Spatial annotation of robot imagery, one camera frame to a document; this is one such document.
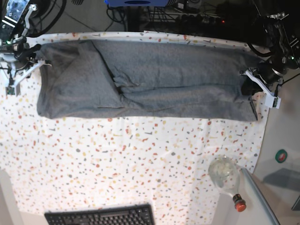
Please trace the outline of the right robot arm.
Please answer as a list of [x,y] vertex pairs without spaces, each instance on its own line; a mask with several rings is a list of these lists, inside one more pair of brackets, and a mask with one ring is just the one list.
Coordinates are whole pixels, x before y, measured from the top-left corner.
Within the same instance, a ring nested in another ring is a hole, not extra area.
[[49,7],[49,0],[9,0],[6,5],[0,22],[0,74],[6,95],[20,95],[21,82],[35,70],[51,64],[36,58],[40,44],[31,47],[27,43],[30,19],[44,15]]

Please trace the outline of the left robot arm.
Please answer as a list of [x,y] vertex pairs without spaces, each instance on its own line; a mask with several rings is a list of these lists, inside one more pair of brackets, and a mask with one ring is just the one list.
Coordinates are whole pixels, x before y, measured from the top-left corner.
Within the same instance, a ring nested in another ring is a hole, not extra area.
[[289,69],[300,68],[300,2],[298,0],[255,0],[258,19],[270,40],[269,52],[262,53],[250,41],[248,47],[264,58],[256,67],[240,74],[245,76],[243,95],[265,93],[265,105],[279,108],[278,89],[285,83]]

